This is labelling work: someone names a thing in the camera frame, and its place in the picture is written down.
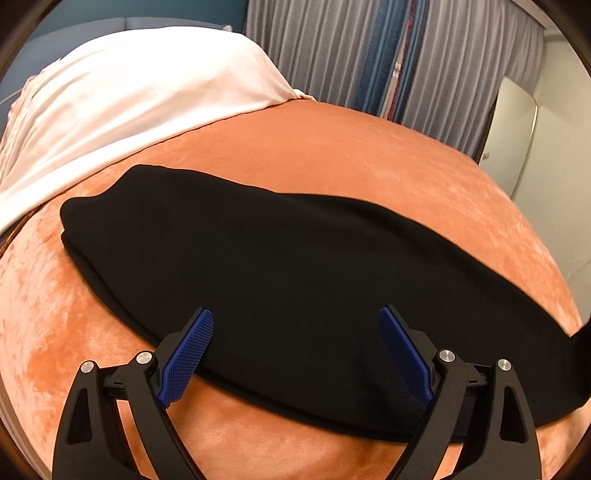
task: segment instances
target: orange velvet surface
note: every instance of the orange velvet surface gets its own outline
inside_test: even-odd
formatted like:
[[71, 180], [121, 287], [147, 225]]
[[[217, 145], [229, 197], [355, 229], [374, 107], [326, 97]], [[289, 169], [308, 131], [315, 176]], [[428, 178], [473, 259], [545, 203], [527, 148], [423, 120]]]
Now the orange velvet surface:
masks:
[[[545, 246], [471, 159], [373, 116], [295, 100], [185, 133], [104, 169], [50, 201], [10, 244], [0, 259], [0, 375], [48, 466], [78, 366], [87, 359], [100, 366], [126, 363], [150, 347], [92, 294], [60, 240], [59, 209], [66, 199], [99, 194], [138, 163], [200, 170], [276, 192], [383, 205], [437, 231], [515, 283], [569, 335], [582, 325]], [[589, 425], [590, 406], [538, 429], [544, 479], [577, 445]], [[121, 410], [140, 470], [155, 478], [126, 403]], [[404, 449], [282, 418], [196, 377], [169, 413], [210, 480], [382, 480]], [[450, 447], [438, 478], [452, 471], [458, 453]]]

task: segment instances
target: curtain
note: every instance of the curtain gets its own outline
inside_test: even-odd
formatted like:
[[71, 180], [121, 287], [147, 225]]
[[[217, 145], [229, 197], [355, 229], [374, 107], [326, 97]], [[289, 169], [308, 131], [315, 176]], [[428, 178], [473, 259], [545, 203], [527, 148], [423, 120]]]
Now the curtain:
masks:
[[508, 76], [530, 93], [543, 27], [510, 0], [436, 0], [402, 124], [472, 156]]
[[383, 1], [250, 0], [245, 35], [293, 88], [353, 106]]
[[402, 40], [401, 40], [401, 47], [398, 49], [398, 56], [396, 57], [396, 61], [394, 62], [394, 71], [392, 72], [392, 77], [390, 78], [390, 83], [388, 85], [388, 89], [386, 90], [386, 95], [385, 95], [385, 100], [382, 104], [382, 109], [379, 113], [381, 118], [387, 118], [388, 114], [390, 112], [390, 107], [392, 105], [392, 102], [394, 101], [394, 96], [396, 94], [396, 91], [398, 90], [398, 80], [400, 78], [400, 73], [402, 70], [402, 63], [404, 61], [404, 54], [406, 53], [406, 47], [407, 47], [407, 43], [408, 43], [408, 36], [410, 34], [410, 29], [412, 26], [412, 10], [413, 10], [413, 6], [414, 6], [414, 0], [411, 1], [411, 7], [410, 7], [410, 18], [409, 20], [406, 22], [406, 27], [404, 29], [404, 32], [402, 34]]
[[423, 44], [428, 12], [429, 0], [415, 0], [413, 25], [409, 32], [408, 44], [402, 61], [397, 91], [388, 115], [388, 119], [396, 123], [402, 121], [408, 93], [413, 84], [414, 75], [417, 70], [418, 56], [421, 53], [421, 46]]
[[354, 108], [379, 115], [407, 26], [409, 0], [380, 0]]

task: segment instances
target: white fabric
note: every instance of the white fabric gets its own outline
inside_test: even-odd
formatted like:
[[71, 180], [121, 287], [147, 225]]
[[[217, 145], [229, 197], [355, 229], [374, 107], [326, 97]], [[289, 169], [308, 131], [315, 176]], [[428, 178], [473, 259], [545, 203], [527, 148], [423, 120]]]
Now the white fabric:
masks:
[[29, 79], [0, 143], [0, 233], [72, 185], [150, 145], [290, 99], [263, 50], [198, 27], [91, 40]]

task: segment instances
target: black fabric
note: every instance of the black fabric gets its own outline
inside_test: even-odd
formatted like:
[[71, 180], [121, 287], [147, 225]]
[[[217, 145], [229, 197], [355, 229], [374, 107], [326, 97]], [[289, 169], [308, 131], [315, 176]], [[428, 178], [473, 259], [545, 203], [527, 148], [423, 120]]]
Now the black fabric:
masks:
[[156, 345], [210, 309], [197, 373], [288, 417], [409, 440], [423, 408], [378, 335], [389, 303], [465, 361], [509, 359], [538, 426], [589, 398], [588, 329], [569, 339], [513, 284], [380, 206], [135, 166], [66, 201], [61, 219], [68, 253], [121, 320]]

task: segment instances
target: textured grip pad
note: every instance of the textured grip pad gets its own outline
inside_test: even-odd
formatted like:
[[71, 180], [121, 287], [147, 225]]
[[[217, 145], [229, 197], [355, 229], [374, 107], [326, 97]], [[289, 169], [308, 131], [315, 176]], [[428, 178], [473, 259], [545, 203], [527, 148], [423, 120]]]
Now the textured grip pad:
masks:
[[430, 371], [389, 308], [379, 311], [379, 332], [411, 396], [425, 405], [433, 398]]
[[168, 408], [180, 400], [213, 335], [213, 315], [203, 310], [162, 370], [158, 401]]

